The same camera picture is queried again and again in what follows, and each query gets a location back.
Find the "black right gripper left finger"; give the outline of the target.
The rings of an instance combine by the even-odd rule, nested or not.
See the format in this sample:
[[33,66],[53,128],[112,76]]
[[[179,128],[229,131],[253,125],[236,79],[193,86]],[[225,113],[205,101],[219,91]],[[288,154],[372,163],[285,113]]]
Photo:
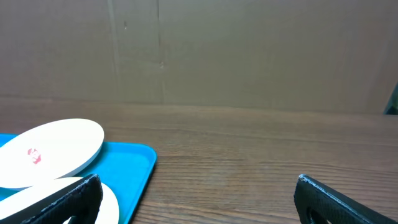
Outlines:
[[45,181],[2,200],[1,224],[94,223],[102,199],[97,174]]

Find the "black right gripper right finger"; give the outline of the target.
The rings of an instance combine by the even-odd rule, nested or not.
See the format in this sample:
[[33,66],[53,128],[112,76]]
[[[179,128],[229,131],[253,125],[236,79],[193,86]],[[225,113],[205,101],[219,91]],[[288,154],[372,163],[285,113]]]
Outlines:
[[397,224],[395,220],[305,174],[298,177],[294,204],[301,223]]

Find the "white plate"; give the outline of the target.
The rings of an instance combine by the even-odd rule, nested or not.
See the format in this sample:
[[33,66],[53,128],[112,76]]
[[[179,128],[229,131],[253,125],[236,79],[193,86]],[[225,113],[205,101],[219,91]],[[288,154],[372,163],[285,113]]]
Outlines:
[[104,129],[89,119],[42,124],[1,146],[1,187],[20,190],[40,182],[71,177],[99,154]]

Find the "blue plastic tray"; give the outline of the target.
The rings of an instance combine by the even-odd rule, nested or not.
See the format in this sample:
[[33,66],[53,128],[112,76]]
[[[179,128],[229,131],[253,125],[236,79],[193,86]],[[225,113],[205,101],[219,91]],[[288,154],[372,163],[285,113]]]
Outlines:
[[[16,136],[3,134],[1,145],[14,137]],[[118,223],[127,223],[149,180],[156,159],[155,151],[149,146],[104,140],[102,148],[93,162],[71,177],[99,175],[101,183],[113,191],[118,201]],[[11,190],[24,189],[15,190],[1,187],[1,193],[11,193]]]

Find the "yellow-green plate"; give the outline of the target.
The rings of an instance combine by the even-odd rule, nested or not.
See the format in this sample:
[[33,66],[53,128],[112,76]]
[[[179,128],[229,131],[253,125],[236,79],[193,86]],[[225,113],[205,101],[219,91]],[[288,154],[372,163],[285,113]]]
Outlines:
[[[48,197],[81,179],[82,177],[60,178],[45,181],[24,190],[11,190],[11,193],[1,193],[1,219],[20,212],[28,206],[39,202],[45,197]],[[95,224],[118,223],[119,205],[116,196],[107,185],[102,183],[101,186],[103,190],[103,199],[99,207]]]

